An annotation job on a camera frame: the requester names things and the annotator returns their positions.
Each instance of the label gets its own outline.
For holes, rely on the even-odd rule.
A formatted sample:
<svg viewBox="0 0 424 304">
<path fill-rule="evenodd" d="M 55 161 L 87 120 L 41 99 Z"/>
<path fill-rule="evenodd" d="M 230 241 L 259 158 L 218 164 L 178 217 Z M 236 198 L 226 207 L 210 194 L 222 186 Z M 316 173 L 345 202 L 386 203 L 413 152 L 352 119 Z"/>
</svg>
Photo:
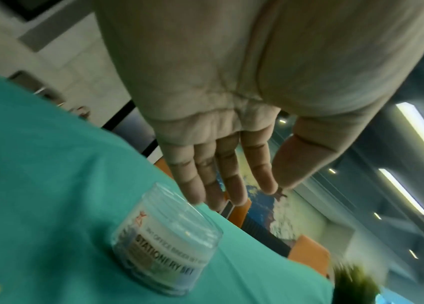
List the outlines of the label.
<svg viewBox="0 0 424 304">
<path fill-rule="evenodd" d="M 156 282 L 189 289 L 215 250 L 190 244 L 138 205 L 119 228 L 117 246 L 131 263 Z"/>
</svg>

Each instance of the table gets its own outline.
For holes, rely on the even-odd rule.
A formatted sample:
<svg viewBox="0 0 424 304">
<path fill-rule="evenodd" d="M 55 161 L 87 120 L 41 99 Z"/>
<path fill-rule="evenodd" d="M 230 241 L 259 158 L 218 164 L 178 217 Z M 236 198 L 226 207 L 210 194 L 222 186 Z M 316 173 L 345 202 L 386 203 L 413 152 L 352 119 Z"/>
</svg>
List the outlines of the table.
<svg viewBox="0 0 424 304">
<path fill-rule="evenodd" d="M 0 79 L 0 303 L 331 302 L 324 277 L 206 206 L 224 236 L 190 294 L 131 280 L 109 236 L 155 182 L 178 191 L 119 137 Z"/>
</svg>

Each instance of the finger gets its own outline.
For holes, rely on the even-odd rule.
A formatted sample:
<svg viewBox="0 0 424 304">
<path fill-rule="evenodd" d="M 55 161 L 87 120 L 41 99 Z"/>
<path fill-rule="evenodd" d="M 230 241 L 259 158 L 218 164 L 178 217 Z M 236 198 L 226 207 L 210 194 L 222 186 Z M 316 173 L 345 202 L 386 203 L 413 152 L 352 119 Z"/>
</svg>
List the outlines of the finger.
<svg viewBox="0 0 424 304">
<path fill-rule="evenodd" d="M 274 194 L 278 185 L 272 175 L 270 150 L 267 141 L 272 136 L 273 125 L 259 131 L 242 131 L 240 143 L 253 177 L 266 194 Z"/>
<path fill-rule="evenodd" d="M 342 154 L 359 136 L 390 95 L 362 109 L 321 118 L 298 118 L 277 151 L 272 172 L 278 185 L 293 188 Z"/>
<path fill-rule="evenodd" d="M 205 186 L 205 203 L 210 209 L 219 211 L 225 204 L 220 184 L 217 181 L 217 168 L 215 167 L 216 142 L 195 146 L 195 166 L 198 175 Z"/>
<path fill-rule="evenodd" d="M 158 141 L 163 157 L 185 198 L 191 204 L 205 200 L 205 188 L 193 160 L 193 146 L 176 146 Z"/>
<path fill-rule="evenodd" d="M 217 160 L 218 170 L 222 176 L 225 188 L 228 191 L 230 200 L 236 206 L 243 205 L 247 201 L 247 190 L 238 168 L 237 154 L 235 148 L 238 145 L 239 134 L 234 133 L 217 140 Z"/>
</svg>

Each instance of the ceiling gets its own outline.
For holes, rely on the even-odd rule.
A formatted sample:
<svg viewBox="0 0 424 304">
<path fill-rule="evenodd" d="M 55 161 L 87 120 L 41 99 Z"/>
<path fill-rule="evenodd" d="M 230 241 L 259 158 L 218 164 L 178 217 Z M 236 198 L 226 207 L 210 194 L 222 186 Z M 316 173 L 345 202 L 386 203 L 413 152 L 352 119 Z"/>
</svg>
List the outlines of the ceiling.
<svg viewBox="0 0 424 304">
<path fill-rule="evenodd" d="M 313 178 L 424 281 L 424 216 L 378 171 L 389 170 L 424 208 L 424 143 L 395 106 L 400 102 L 415 105 L 424 117 L 424 57 L 352 147 L 330 164 L 337 174 L 326 167 Z M 276 128 L 273 137 L 283 141 L 289 134 L 289 126 Z"/>
</svg>

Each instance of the teal tablecloth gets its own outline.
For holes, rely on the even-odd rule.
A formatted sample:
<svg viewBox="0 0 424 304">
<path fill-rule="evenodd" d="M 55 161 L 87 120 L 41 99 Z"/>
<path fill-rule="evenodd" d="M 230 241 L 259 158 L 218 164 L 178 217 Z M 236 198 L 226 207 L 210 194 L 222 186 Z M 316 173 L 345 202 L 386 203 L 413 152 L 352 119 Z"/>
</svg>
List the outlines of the teal tablecloth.
<svg viewBox="0 0 424 304">
<path fill-rule="evenodd" d="M 157 181 L 178 191 L 120 138 L 0 79 L 0 303 L 331 302 L 325 278 L 211 211 L 224 236 L 189 295 L 132 281 L 108 236 Z"/>
</svg>

